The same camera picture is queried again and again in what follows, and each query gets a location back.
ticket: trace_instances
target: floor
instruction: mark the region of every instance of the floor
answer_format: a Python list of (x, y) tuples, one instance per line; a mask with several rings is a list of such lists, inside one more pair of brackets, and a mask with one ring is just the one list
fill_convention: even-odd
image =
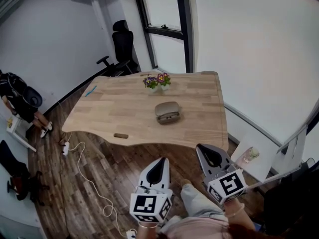
[[(41, 193), (40, 198), (45, 206), (36, 204), (48, 239), (63, 239), (68, 235), (63, 202), (67, 226), (73, 239), (121, 238), (116, 229), (115, 215), (107, 218), (102, 214), (102, 209), (108, 202), (97, 197), (93, 186), (78, 171), (77, 162), (83, 145), (67, 156), (61, 155), (61, 140), (67, 140), (70, 136), (61, 131), (62, 125), (86, 86), (50, 112), (48, 118), (53, 121), (54, 129), (45, 139), (40, 139), (40, 131), (37, 129), (33, 129), (27, 136), (29, 143), (37, 149), (36, 153), (29, 150), (30, 173), (33, 175), (37, 170), (42, 171), (42, 183), (50, 186), (49, 191)], [(180, 198), (181, 179), (191, 180), (198, 190), (207, 195), (202, 185), (203, 174), (195, 151), (191, 148), (166, 144), (124, 147), (109, 144), (102, 138), (85, 132), (72, 133), (70, 148), (82, 141), (86, 143), (86, 148), (79, 163), (80, 169), (88, 179), (94, 181), (102, 196), (113, 201), (118, 211), (120, 229), (124, 234), (137, 227), (129, 214), (129, 206), (130, 195), (135, 190), (139, 174), (159, 157), (169, 158), (170, 188), (176, 194), (169, 218), (174, 215), (186, 216)], [(231, 155), (235, 149), (236, 144), (229, 141), (228, 153)], [(245, 203), (245, 210), (252, 218), (262, 220), (263, 197), (259, 193), (251, 191), (240, 200)]]

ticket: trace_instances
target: hair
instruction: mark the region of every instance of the hair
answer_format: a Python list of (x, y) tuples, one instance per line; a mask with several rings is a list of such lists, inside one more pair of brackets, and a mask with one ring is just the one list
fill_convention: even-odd
[[(282, 239), (283, 237), (274, 237), (268, 236), (262, 232), (258, 232), (255, 230), (249, 230), (241, 225), (231, 224), (226, 228), (226, 233), (228, 233), (231, 237), (226, 236), (223, 239)], [(165, 234), (159, 234), (158, 239), (170, 239)]]

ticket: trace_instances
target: wooden table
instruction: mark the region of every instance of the wooden table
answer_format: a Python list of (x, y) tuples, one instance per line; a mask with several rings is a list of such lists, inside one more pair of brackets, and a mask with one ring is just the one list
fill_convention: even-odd
[[(64, 132), (86, 131), (120, 145), (169, 143), (195, 148), (212, 144), (227, 151), (225, 107), (218, 74), (200, 72), (171, 74), (170, 89), (151, 93), (142, 80), (157, 72), (121, 77), (95, 78), (64, 123)], [(176, 101), (181, 119), (172, 124), (157, 122), (156, 105)], [(128, 138), (114, 137), (124, 134)]]

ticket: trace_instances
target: baseboard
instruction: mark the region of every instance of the baseboard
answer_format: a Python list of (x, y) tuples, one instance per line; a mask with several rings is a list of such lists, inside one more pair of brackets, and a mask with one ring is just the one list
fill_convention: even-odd
[[(59, 103), (61, 104), (64, 100), (66, 100), (70, 95), (72, 95), (74, 92), (76, 92), (77, 90), (79, 90), (80, 88), (82, 88), (85, 84), (89, 83), (90, 81), (92, 81), (94, 78), (104, 74), (107, 71), (106, 68), (104, 68), (103, 70), (97, 72), (96, 74), (92, 75), (90, 78), (88, 78), (87, 80), (85, 80), (84, 82), (82, 82), (79, 86), (75, 87), (73, 90), (71, 90), (68, 94), (66, 94), (64, 97), (62, 97), (58, 102), (56, 102), (54, 105), (52, 105), (46, 112), (44, 112), (44, 116), (47, 116), (54, 108), (56, 108)], [(31, 131), (34, 129), (34, 125), (32, 125), (31, 127), (29, 127), (29, 129), (25, 132), (25, 136), (28, 139), (29, 134), (31, 133)]]

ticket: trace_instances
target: white stand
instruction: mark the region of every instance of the white stand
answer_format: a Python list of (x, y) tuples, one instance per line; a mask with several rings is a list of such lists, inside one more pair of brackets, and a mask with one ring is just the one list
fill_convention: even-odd
[(8, 127), (6, 128), (6, 131), (12, 135), (18, 142), (20, 142), (24, 147), (26, 148), (29, 148), (31, 150), (33, 150), (34, 152), (36, 152), (36, 149), (33, 148), (29, 143), (28, 143), (28, 140), (22, 136), (21, 134), (19, 134), (16, 129), (18, 128), (18, 126), (20, 125), (21, 123), (21, 119), (20, 119), (20, 116), (17, 115), (17, 116), (12, 116), (12, 125), (11, 127)]
[[(242, 159), (242, 154), (250, 147), (258, 149), (259, 156), (246, 163)], [(278, 147), (263, 135), (245, 135), (231, 156), (231, 160), (255, 179), (264, 182), (273, 165), (277, 151)]]

